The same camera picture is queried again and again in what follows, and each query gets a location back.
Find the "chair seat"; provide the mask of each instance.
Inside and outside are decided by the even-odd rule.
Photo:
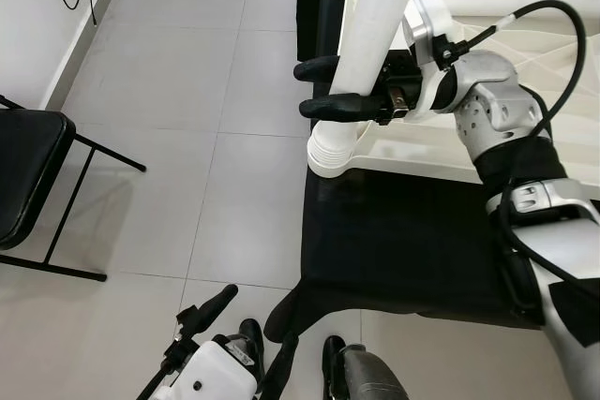
[[[31,232],[75,134],[60,112],[0,111],[0,249]]]

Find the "white pipe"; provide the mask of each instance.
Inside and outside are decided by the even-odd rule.
[[[408,1],[358,0],[330,94],[370,94]],[[320,121],[308,140],[308,165],[323,177],[340,175],[356,140],[356,123]]]

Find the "black chair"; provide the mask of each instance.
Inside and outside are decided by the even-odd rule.
[[[61,112],[26,110],[3,96],[0,96],[0,104],[6,107],[0,109],[0,250],[15,247],[29,235],[71,144],[78,141],[90,147],[44,260],[39,262],[0,254],[0,262],[106,281],[105,274],[56,266],[50,264],[50,258],[96,151],[142,172],[146,171],[146,167],[78,135],[75,124]]]

